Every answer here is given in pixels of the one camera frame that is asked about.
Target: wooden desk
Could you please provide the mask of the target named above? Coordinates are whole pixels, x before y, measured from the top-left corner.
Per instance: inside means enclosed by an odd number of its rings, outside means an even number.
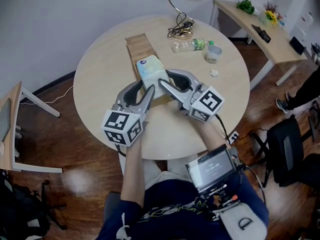
[[[0,108],[6,103],[7,99],[11,99],[11,108],[10,108],[10,130],[7,133],[3,143],[4,143],[4,154],[0,154],[0,169],[3,170],[15,170],[15,171],[34,171],[34,172],[44,172],[44,173],[62,173],[61,168],[51,168],[51,167],[42,167],[34,166],[24,163],[16,162],[15,160],[15,135],[16,135],[16,126],[17,126],[17,116],[19,109],[19,102],[21,95],[24,95],[30,101],[37,104],[39,107],[43,108],[50,114],[55,117],[59,117],[60,113],[38,99],[31,92],[25,89],[22,86],[22,83],[19,82],[16,84],[2,99],[0,99]]]
[[[287,73],[283,75],[276,85],[281,85],[299,66],[300,62],[306,60],[307,57],[302,54],[299,55],[289,44],[288,34],[278,26],[264,26],[259,18],[255,15],[249,15],[244,11],[236,7],[236,2],[213,0],[214,9],[212,19],[213,21],[218,17],[218,9],[227,14],[233,19],[241,28],[243,28],[247,34],[255,41],[255,43],[261,48],[269,61],[260,70],[260,72],[254,77],[250,83],[250,89],[252,90],[273,68],[275,64],[293,63],[293,66]],[[270,43],[266,43],[254,30],[252,24],[261,27],[271,37]]]
[[[230,133],[242,118],[249,101],[248,69],[233,43],[213,27],[195,21],[194,38],[214,40],[223,50],[217,64],[206,62],[205,51],[174,53],[168,39],[168,28],[175,17],[151,15],[123,22],[100,36],[83,55],[74,77],[73,97],[76,110],[87,129],[102,143],[116,149],[101,130],[106,110],[125,86],[136,81],[125,38],[145,33],[166,69],[192,72],[200,81],[213,86],[225,98],[219,111]],[[215,69],[219,76],[209,75]],[[206,150],[204,143],[189,121],[177,111],[171,101],[150,109],[149,124],[142,136],[144,159],[168,160],[186,157]],[[220,123],[214,124],[222,133]]]

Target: person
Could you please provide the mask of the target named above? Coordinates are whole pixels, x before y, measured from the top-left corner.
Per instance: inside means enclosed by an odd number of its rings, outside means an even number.
[[[285,94],[285,100],[276,98],[275,104],[281,109],[285,114],[288,111],[294,110],[300,107],[320,95],[320,66],[315,72],[304,82],[302,87],[296,92],[295,97],[292,97],[287,91]]]
[[[209,152],[226,144],[211,123],[189,120]],[[142,159],[141,148],[140,137],[127,149],[120,203],[97,240],[230,240],[222,222],[211,221],[214,200],[200,197],[185,166],[197,156],[168,160],[167,171],[161,172],[154,161]],[[237,195],[268,226],[268,209],[245,174],[229,178],[225,191]]]

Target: desk lamp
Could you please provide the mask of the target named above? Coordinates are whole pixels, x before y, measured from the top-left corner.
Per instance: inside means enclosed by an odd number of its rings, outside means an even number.
[[[190,39],[193,36],[192,28],[195,21],[187,16],[185,12],[180,11],[174,4],[169,0],[170,5],[179,13],[176,17],[176,26],[169,28],[168,37],[180,40]]]

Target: black pants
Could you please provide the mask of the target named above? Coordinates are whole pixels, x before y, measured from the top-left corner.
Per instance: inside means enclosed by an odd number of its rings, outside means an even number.
[[[312,101],[320,95],[320,67],[304,82],[294,98],[288,102],[288,110],[293,110]]]

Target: yellow flowers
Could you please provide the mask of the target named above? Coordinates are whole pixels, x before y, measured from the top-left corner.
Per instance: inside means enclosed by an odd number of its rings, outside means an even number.
[[[271,23],[273,25],[277,25],[278,24],[278,21],[277,21],[277,16],[270,10],[266,10],[265,11],[265,15],[266,17],[268,18],[268,20],[271,21]]]

